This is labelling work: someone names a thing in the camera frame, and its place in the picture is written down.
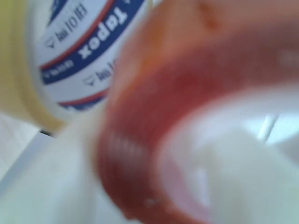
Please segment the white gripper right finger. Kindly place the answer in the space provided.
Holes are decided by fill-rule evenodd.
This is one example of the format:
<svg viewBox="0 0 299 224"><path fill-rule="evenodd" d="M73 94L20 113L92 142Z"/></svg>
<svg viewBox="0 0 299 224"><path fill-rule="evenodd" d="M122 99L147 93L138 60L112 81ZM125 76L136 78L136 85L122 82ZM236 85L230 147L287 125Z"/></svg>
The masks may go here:
<svg viewBox="0 0 299 224"><path fill-rule="evenodd" d="M161 159L175 208L207 224L296 224L299 167L242 129L201 143L176 135Z"/></svg>

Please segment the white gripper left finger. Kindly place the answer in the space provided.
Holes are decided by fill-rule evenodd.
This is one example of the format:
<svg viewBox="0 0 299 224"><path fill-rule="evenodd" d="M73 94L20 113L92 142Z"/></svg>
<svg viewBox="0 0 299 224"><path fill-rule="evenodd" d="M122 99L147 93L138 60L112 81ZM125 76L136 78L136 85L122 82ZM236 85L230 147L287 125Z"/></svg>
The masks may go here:
<svg viewBox="0 0 299 224"><path fill-rule="evenodd" d="M0 182L3 224L126 224L93 175L100 112L78 116L55 137L39 134Z"/></svg>

